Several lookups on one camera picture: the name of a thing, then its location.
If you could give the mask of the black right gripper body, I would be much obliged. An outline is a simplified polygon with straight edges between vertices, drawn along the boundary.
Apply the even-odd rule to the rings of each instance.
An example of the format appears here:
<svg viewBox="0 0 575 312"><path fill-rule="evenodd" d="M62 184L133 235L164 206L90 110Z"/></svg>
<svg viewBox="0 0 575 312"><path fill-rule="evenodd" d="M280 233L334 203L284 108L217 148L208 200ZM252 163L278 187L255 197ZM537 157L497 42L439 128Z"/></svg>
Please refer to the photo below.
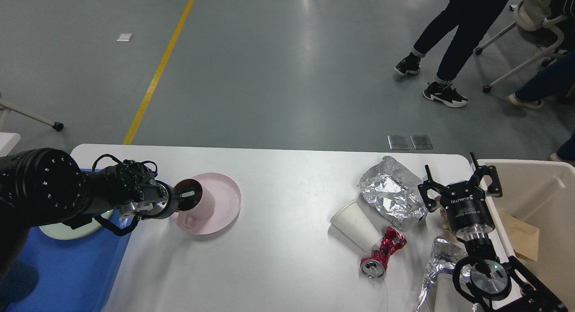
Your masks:
<svg viewBox="0 0 575 312"><path fill-rule="evenodd" d="M447 186L440 204L446 210L448 224L455 237L470 237L473 233L489 234L495 230L485 196L481 187L465 181Z"/></svg>

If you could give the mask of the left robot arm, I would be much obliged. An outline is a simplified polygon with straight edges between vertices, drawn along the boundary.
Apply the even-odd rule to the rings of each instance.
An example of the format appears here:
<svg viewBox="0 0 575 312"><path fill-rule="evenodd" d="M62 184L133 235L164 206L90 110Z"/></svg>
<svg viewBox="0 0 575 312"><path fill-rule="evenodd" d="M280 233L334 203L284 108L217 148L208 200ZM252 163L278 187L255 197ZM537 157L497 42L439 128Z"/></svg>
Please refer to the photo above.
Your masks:
<svg viewBox="0 0 575 312"><path fill-rule="evenodd" d="M1 158L1 280L6 279L32 227L62 223L78 229L93 221L116 236L138 222L165 219L199 205L199 186L172 187L157 179L152 161L119 160L90 171L60 149L41 148Z"/></svg>

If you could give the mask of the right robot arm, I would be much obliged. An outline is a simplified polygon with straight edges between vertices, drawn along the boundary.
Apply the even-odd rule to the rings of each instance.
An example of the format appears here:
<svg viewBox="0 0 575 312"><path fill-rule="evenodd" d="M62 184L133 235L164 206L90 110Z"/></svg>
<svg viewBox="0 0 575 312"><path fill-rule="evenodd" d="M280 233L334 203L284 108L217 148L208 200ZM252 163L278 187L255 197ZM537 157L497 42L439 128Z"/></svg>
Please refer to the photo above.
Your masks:
<svg viewBox="0 0 575 312"><path fill-rule="evenodd" d="M480 165L471 152L474 171L468 180L441 185L434 181L425 165L426 179L418 185L429 212L444 208L451 233L467 252L452 273L455 290L485 312L492 312L495 300L509 297L513 283L520 288L520 298L499 308L501 312L566 312L567 306L544 285L518 258L510 255L502 262L489 234L496 229L487 197L503 195L497 169Z"/></svg>

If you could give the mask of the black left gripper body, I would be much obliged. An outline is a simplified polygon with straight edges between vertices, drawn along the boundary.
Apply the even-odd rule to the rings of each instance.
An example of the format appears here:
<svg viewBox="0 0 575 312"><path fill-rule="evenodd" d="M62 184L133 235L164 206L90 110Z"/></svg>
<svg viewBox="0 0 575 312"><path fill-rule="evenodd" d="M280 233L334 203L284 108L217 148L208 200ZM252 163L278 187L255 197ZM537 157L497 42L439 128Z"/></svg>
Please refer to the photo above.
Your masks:
<svg viewBox="0 0 575 312"><path fill-rule="evenodd" d="M166 219L179 211L180 195L165 182L156 181L156 193L151 198L152 209L144 212L144 219Z"/></svg>

